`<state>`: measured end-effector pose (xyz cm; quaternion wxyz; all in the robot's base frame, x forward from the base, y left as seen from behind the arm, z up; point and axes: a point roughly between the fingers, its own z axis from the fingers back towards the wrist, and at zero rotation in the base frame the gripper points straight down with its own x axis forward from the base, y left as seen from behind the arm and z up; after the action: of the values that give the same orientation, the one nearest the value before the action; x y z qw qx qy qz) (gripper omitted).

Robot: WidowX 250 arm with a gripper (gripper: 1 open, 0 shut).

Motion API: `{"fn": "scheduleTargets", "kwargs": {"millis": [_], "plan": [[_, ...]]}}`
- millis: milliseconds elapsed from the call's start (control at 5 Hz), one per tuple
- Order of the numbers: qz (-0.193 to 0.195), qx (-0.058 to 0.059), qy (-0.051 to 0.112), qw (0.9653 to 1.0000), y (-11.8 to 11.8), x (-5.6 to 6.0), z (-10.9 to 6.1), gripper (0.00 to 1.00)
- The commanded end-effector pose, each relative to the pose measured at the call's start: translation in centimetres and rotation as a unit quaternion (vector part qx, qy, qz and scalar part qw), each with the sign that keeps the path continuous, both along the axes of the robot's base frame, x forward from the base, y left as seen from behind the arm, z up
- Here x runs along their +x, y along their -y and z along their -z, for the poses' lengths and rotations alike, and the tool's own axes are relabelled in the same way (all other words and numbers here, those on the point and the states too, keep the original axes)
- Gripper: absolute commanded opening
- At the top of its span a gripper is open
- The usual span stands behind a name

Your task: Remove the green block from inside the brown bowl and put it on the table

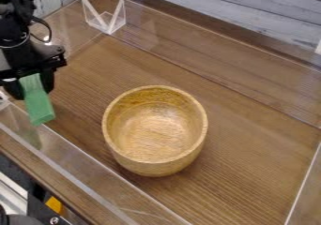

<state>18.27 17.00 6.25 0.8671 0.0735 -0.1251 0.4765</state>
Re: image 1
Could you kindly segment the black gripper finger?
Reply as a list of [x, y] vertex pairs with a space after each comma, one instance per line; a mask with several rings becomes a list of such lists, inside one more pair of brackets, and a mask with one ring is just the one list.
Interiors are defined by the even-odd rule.
[[5, 79], [2, 81], [2, 86], [5, 91], [9, 93], [9, 95], [16, 99], [16, 100], [22, 100], [24, 99], [24, 91], [21, 84], [16, 78]]
[[40, 80], [41, 80], [41, 84], [45, 92], [49, 93], [53, 89], [53, 84], [54, 84], [53, 71], [50, 69], [44, 70], [40, 73]]

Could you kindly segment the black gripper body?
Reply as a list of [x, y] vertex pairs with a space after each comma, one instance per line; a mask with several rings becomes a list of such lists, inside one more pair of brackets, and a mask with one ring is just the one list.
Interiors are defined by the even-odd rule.
[[34, 73], [54, 72], [66, 65], [65, 49], [58, 45], [45, 45], [25, 41], [0, 41], [0, 83], [20, 79]]

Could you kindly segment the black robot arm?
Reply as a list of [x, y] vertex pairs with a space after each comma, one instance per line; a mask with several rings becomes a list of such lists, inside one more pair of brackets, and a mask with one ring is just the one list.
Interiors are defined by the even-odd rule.
[[48, 45], [50, 26], [34, 10], [33, 0], [0, 0], [0, 87], [17, 100], [25, 98], [21, 78], [37, 74], [49, 93], [53, 72], [66, 64], [65, 48]]

